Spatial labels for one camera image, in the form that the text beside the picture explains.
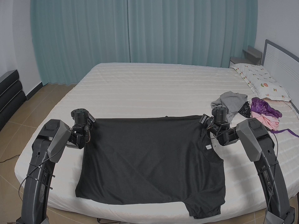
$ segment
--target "wall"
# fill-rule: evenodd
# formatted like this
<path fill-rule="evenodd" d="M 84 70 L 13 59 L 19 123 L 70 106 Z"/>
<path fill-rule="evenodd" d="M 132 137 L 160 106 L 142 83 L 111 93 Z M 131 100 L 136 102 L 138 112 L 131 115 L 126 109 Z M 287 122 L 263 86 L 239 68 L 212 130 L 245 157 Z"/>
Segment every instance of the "wall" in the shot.
<path fill-rule="evenodd" d="M 0 76 L 17 69 L 27 95 L 40 82 L 30 24 L 30 0 L 0 0 Z"/>
<path fill-rule="evenodd" d="M 13 0 L 0 0 L 0 77 L 17 69 L 12 20 Z"/>
<path fill-rule="evenodd" d="M 265 40 L 299 57 L 299 0 L 257 0 L 255 48 L 264 51 Z"/>
<path fill-rule="evenodd" d="M 30 0 L 13 0 L 12 27 L 20 81 L 27 95 L 41 82 L 32 44 Z"/>

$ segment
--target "black t-shirt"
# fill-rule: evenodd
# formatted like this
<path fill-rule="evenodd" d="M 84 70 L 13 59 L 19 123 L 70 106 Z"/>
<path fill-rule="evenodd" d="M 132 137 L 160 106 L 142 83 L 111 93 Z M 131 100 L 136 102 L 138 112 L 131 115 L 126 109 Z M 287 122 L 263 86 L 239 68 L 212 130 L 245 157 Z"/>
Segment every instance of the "black t-shirt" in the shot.
<path fill-rule="evenodd" d="M 194 218 L 220 214 L 223 160 L 200 118 L 97 119 L 76 196 L 116 205 L 184 202 Z"/>

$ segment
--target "curtain fold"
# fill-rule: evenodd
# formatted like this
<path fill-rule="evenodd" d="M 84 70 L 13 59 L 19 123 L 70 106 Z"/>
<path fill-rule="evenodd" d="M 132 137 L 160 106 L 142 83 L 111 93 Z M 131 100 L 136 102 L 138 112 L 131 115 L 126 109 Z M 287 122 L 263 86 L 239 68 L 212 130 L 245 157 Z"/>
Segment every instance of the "curtain fold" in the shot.
<path fill-rule="evenodd" d="M 77 83 L 101 62 L 130 62 L 127 0 L 31 0 L 43 84 Z"/>
<path fill-rule="evenodd" d="M 229 67 L 254 46 L 257 0 L 128 0 L 131 62 Z"/>
<path fill-rule="evenodd" d="M 43 84 L 77 83 L 101 62 L 228 67 L 256 23 L 257 0 L 31 0 Z"/>

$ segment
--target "white headboard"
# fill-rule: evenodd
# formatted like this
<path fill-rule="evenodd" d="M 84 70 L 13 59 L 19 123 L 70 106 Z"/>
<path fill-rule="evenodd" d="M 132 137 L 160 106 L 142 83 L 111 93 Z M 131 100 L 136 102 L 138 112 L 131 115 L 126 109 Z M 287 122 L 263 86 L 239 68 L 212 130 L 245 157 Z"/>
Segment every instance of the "white headboard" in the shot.
<path fill-rule="evenodd" d="M 291 103 L 299 113 L 299 58 L 266 40 L 261 65 L 288 91 Z"/>

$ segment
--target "white pillow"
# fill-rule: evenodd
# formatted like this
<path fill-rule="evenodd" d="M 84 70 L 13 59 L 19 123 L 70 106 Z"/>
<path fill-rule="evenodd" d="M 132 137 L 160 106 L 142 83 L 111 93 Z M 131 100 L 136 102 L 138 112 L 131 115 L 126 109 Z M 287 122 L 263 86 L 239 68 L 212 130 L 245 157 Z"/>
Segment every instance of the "white pillow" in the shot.
<path fill-rule="evenodd" d="M 288 92 L 272 78 L 263 66 L 239 63 L 233 64 L 231 67 L 239 73 L 253 93 L 260 99 L 291 100 Z"/>

